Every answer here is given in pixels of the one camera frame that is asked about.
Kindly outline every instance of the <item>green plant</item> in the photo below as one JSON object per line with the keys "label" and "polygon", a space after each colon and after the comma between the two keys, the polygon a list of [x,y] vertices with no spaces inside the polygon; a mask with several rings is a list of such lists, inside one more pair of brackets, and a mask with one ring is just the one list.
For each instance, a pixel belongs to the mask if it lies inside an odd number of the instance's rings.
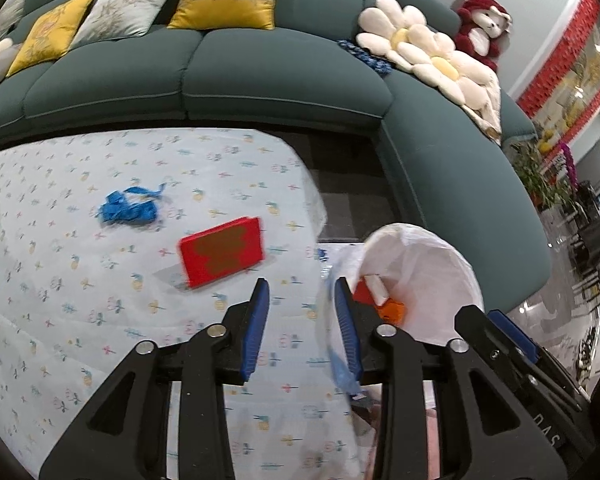
{"label": "green plant", "polygon": [[573,203],[571,184],[567,179],[558,180],[555,176],[564,169],[564,162],[557,162],[554,170],[549,171],[534,144],[520,143],[512,147],[516,150],[513,169],[536,208],[547,209],[558,204]]}

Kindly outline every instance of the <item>white plastic bag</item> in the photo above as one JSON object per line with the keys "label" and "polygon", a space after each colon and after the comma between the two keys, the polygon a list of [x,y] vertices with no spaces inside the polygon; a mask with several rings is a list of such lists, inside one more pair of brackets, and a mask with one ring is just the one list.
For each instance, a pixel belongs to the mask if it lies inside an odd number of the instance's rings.
{"label": "white plastic bag", "polygon": [[471,265],[450,244],[421,227],[386,225],[364,244],[341,251],[331,264],[319,307],[327,326],[326,345],[336,384],[350,394],[359,386],[348,371],[335,315],[333,285],[339,277],[347,279],[353,292],[360,277],[378,274],[390,297],[406,306],[402,329],[426,343],[444,346],[459,337],[454,317],[461,307],[474,304],[484,310]]}

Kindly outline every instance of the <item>sofa armrest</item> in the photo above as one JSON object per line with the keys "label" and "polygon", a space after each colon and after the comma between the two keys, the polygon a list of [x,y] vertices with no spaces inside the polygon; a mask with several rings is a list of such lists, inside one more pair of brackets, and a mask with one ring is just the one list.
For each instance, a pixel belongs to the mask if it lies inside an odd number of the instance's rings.
{"label": "sofa armrest", "polygon": [[500,124],[502,126],[502,149],[514,142],[537,139],[536,129],[516,102],[502,92],[500,104]]}

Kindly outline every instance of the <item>plush toy face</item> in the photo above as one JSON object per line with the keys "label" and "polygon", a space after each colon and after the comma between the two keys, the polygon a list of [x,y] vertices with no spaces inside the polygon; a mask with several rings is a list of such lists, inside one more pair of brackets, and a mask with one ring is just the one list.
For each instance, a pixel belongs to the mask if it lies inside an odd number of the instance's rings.
{"label": "plush toy face", "polygon": [[496,14],[492,10],[474,10],[471,17],[474,23],[484,30],[492,40],[499,38],[508,25],[504,16]]}

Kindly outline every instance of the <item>patterned tablecloth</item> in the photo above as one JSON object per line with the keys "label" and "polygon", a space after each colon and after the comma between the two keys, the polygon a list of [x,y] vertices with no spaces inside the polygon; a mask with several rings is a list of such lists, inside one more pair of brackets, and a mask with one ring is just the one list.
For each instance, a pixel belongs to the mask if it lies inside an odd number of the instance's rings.
{"label": "patterned tablecloth", "polygon": [[[100,224],[110,192],[163,182],[154,224]],[[262,219],[266,259],[197,290],[183,286],[177,241],[240,216]],[[271,304],[256,373],[225,389],[237,479],[358,477],[349,406],[316,323],[323,224],[298,156],[254,130],[105,132],[0,152],[0,436],[36,476],[138,340],[187,340],[263,276]],[[170,420],[170,478],[176,427]]]}

